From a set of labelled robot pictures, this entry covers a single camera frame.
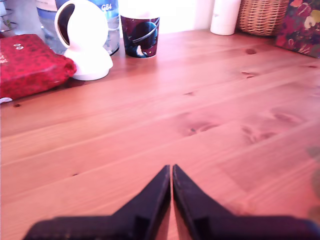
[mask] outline wood grain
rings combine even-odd
[[[319,61],[208,31],[112,60],[103,79],[1,105],[3,239],[55,216],[112,214],[165,164],[236,214],[320,219]]]

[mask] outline white security camera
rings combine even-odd
[[[108,22],[99,7],[88,0],[69,0],[57,11],[54,26],[67,48],[64,56],[75,62],[73,78],[90,81],[109,73],[113,62],[104,49]]]

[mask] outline floral wrapping paper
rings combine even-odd
[[[77,71],[75,63],[55,54],[35,34],[0,40],[0,103],[63,84]]]
[[[290,0],[275,44],[320,58],[320,0]]]

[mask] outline red wrapping paper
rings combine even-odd
[[[12,100],[63,84],[75,63],[54,53],[36,34],[0,39],[0,98]]]

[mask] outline water bottle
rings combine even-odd
[[[109,33],[104,48],[110,55],[119,49],[119,7],[118,0],[89,0],[96,4],[105,14],[108,22]],[[63,54],[66,48],[60,42],[55,30],[55,16],[58,9],[67,0],[35,0],[36,8],[44,32],[45,43],[57,54]]]
[[[119,5],[118,0],[89,0],[97,5],[104,13],[109,27],[108,39],[104,48],[110,55],[119,49],[120,31],[119,31]]]

